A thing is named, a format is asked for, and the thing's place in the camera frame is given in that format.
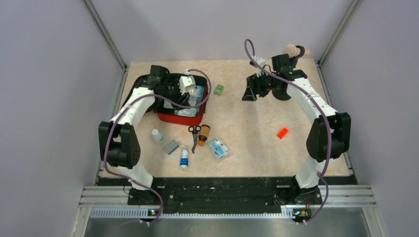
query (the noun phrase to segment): orange object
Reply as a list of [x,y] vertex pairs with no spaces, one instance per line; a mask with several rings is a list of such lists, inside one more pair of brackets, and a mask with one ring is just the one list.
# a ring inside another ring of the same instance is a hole
[[278,137],[279,139],[282,139],[283,137],[285,137],[285,135],[288,133],[288,129],[286,127],[284,127],[279,133],[278,133]]

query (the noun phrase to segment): gray wall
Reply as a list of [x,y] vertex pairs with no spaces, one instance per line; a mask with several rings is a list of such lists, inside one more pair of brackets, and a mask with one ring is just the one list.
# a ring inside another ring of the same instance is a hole
[[319,59],[351,0],[93,0],[127,61],[245,59],[301,44]]
[[363,1],[325,65],[391,236],[418,236],[419,1]]
[[0,3],[1,236],[68,236],[122,71],[81,0]]

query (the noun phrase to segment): wooden table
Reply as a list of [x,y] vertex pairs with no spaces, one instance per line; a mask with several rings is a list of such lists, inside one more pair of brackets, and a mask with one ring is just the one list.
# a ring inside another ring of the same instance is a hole
[[[168,155],[163,146],[153,142],[151,131],[158,129],[166,142],[175,139],[189,148],[193,145],[192,134],[187,126],[162,122],[150,112],[136,128],[141,146],[140,162],[150,174],[155,177],[255,177],[293,176],[299,171],[307,157],[305,142],[311,128],[308,118],[293,99],[279,101],[269,94],[255,102],[242,102],[246,77],[255,72],[248,60],[132,62],[122,102],[135,80],[148,74],[152,64],[167,67],[171,73],[183,73],[190,68],[207,73],[213,88],[201,124],[211,126],[209,139],[221,138],[233,155],[216,162],[207,144],[197,146],[195,154],[190,152],[188,169],[182,171],[180,148]],[[297,69],[308,75],[313,87],[325,98],[314,60],[300,59]],[[217,84],[224,86],[221,96],[213,93]],[[277,134],[284,127],[289,132],[280,140]],[[343,156],[329,165],[326,175],[349,175]],[[104,171],[102,176],[110,175]]]

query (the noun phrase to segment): brown bottle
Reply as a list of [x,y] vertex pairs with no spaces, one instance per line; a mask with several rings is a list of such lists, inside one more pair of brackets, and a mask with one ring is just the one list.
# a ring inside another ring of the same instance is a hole
[[198,136],[199,138],[198,145],[200,145],[201,147],[205,145],[205,141],[208,139],[210,129],[211,127],[206,124],[201,125],[201,132],[199,132],[199,136]]

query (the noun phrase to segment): purple cable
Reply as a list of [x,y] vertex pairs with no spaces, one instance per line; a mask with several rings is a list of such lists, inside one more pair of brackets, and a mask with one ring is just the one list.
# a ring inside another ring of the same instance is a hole
[[325,167],[323,168],[323,171],[320,173],[320,172],[317,172],[317,176],[319,176],[319,178],[320,178],[320,180],[325,184],[325,186],[326,186],[326,196],[325,196],[325,198],[323,199],[323,202],[322,202],[322,204],[320,205],[320,207],[319,207],[319,209],[314,213],[314,215],[310,218],[310,220],[308,220],[308,221],[306,221],[305,223],[307,224],[307,223],[309,223],[314,217],[316,217],[317,216],[317,214],[320,212],[320,210],[323,208],[323,206],[325,205],[325,203],[326,203],[326,200],[327,200],[327,198],[328,198],[328,196],[329,196],[329,186],[328,186],[328,183],[323,179],[323,176],[325,175],[325,173],[326,173],[326,170],[327,170],[327,168],[328,168],[328,166],[329,166],[329,160],[330,160],[330,155],[331,155],[331,152],[332,152],[332,133],[331,133],[331,129],[330,129],[330,124],[329,124],[329,121],[327,120],[327,117],[326,117],[326,115],[325,115],[325,113],[323,112],[323,110],[322,110],[322,108],[317,104],[317,102],[314,100],[314,98],[313,97],[311,97],[311,95],[307,92],[307,91],[305,91],[303,88],[301,88],[301,87],[299,87],[298,85],[296,85],[296,84],[294,84],[294,83],[292,83],[291,81],[289,81],[289,80],[287,80],[287,79],[284,79],[284,78],[282,78],[282,77],[279,77],[279,76],[277,76],[277,75],[275,75],[275,74],[273,74],[273,73],[271,73],[271,72],[268,72],[266,69],[264,69],[263,67],[261,67],[252,57],[251,57],[251,55],[250,55],[250,53],[249,53],[249,50],[248,50],[248,47],[247,47],[247,43],[250,43],[250,45],[251,45],[251,49],[252,49],[252,53],[253,53],[253,57],[254,57],[254,45],[253,45],[253,43],[252,43],[252,41],[250,40],[250,39],[245,39],[245,51],[246,51],[246,54],[248,55],[248,57],[249,57],[249,59],[250,59],[250,61],[256,66],[256,67],[258,67],[259,69],[261,69],[262,70],[262,72],[264,72],[264,73],[266,73],[267,75],[270,75],[271,77],[273,77],[273,78],[275,78],[275,79],[278,79],[278,80],[281,80],[281,81],[283,81],[283,82],[285,82],[285,83],[288,83],[288,84],[290,84],[290,85],[292,85],[293,87],[295,87],[295,88],[297,88],[298,90],[300,90],[304,95],[306,95],[309,99],[310,99],[310,101],[311,102],[313,102],[313,104],[314,104],[314,106],[316,106],[316,108],[319,110],[319,112],[320,112],[320,114],[322,115],[322,117],[323,117],[323,120],[325,121],[325,125],[326,125],[326,132],[327,132],[327,137],[328,137],[328,146],[327,146],[327,152],[326,152],[326,162],[325,162]]
[[[204,75],[204,77],[207,79],[207,82],[208,82],[208,95],[205,97],[205,99],[204,100],[202,100],[201,101],[201,103],[199,103],[199,104],[197,104],[197,105],[194,105],[194,106],[184,106],[184,105],[180,105],[180,104],[178,104],[178,103],[176,103],[176,102],[174,102],[174,101],[171,101],[171,100],[169,100],[169,99],[167,99],[167,98],[165,98],[165,97],[163,97],[163,96],[161,96],[161,95],[156,95],[156,94],[147,94],[147,95],[142,95],[142,96],[140,96],[140,97],[138,97],[138,98],[136,98],[135,100],[133,100],[129,105],[130,106],[132,106],[132,105],[134,105],[135,103],[137,103],[139,100],[141,100],[141,99],[143,99],[143,98],[145,98],[145,97],[150,97],[150,96],[154,96],[154,97],[157,97],[157,98],[160,98],[160,99],[163,99],[163,100],[166,100],[166,101],[168,101],[168,102],[170,102],[171,104],[173,104],[173,105],[176,105],[176,106],[178,106],[178,107],[181,107],[181,108],[184,108],[184,109],[191,109],[191,108],[197,108],[197,107],[200,107],[202,104],[204,104],[207,100],[208,100],[208,98],[210,97],[210,94],[211,94],[211,81],[210,81],[210,79],[208,78],[208,76],[207,76],[207,74],[205,74],[203,71],[201,71],[201,70],[198,70],[198,69],[188,69],[188,72],[198,72],[198,73],[200,73],[200,74],[202,74],[202,75]],[[159,200],[160,200],[160,205],[159,205],[159,213],[157,213],[157,216],[156,216],[156,218],[153,220],[153,221],[151,221],[150,222],[150,224],[154,224],[156,221],[157,221],[157,219],[160,217],[160,215],[162,214],[162,210],[163,210],[163,199],[162,199],[162,197],[160,196],[160,194],[156,191],[156,190],[154,190],[154,189],[152,189],[152,188],[149,188],[149,187],[147,187],[147,186],[145,186],[145,185],[143,185],[143,184],[140,184],[140,183],[138,183],[137,181],[135,181],[135,180],[133,180],[133,179],[131,179],[129,176],[126,176],[126,175],[123,175],[123,174],[117,174],[117,173],[114,173],[114,172],[112,172],[111,170],[109,170],[109,168],[108,168],[108,163],[107,163],[107,159],[108,159],[108,151],[109,151],[109,145],[110,145],[110,143],[111,143],[111,140],[112,140],[112,134],[114,133],[114,130],[115,130],[115,127],[116,127],[116,125],[118,124],[118,122],[121,120],[121,118],[124,116],[124,114],[127,112],[129,110],[129,106],[127,106],[120,114],[119,114],[119,116],[116,118],[116,120],[114,121],[114,123],[113,123],[113,125],[112,125],[112,127],[111,127],[111,130],[109,131],[109,136],[108,136],[108,140],[106,141],[106,146],[105,146],[105,152],[104,152],[104,155],[103,155],[103,162],[105,163],[105,165],[104,165],[104,167],[105,167],[105,170],[108,172],[108,173],[110,173],[110,174],[112,174],[112,175],[115,175],[115,176],[119,176],[119,177],[121,177],[121,178],[126,178],[126,179],[128,179],[128,180],[132,180],[132,182],[133,183],[135,183],[136,185],[138,185],[138,186],[140,186],[140,187],[143,187],[143,188],[145,188],[145,189],[148,189],[148,190],[150,190],[151,192],[153,192],[155,195],[157,195],[157,197],[159,198]],[[119,226],[117,226],[115,229],[118,229],[119,227],[121,227],[121,226],[123,226],[123,225],[125,225],[125,224],[128,224],[128,223],[130,223],[130,222],[133,222],[133,220],[131,220],[131,221],[128,221],[128,222],[124,222],[124,223],[122,223],[121,225],[119,225]]]

